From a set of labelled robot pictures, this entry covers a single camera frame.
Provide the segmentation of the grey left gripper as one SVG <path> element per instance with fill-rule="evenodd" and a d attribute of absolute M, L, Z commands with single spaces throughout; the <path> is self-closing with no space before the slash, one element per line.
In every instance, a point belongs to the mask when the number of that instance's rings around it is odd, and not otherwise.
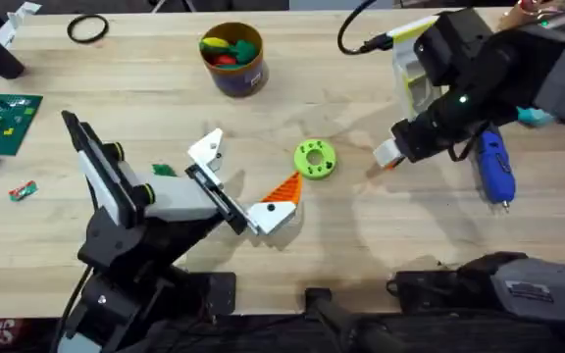
<path fill-rule="evenodd" d="M 216 171 L 223 131 L 215 128 L 187 150 L 186 175 L 135 173 L 118 143 L 89 142 L 77 154 L 94 211 L 77 258 L 93 269 L 169 267 L 221 222 L 241 233 L 247 217 L 225 194 Z M 271 234 L 295 215 L 302 176 L 293 173 L 247 210 L 258 234 Z"/>

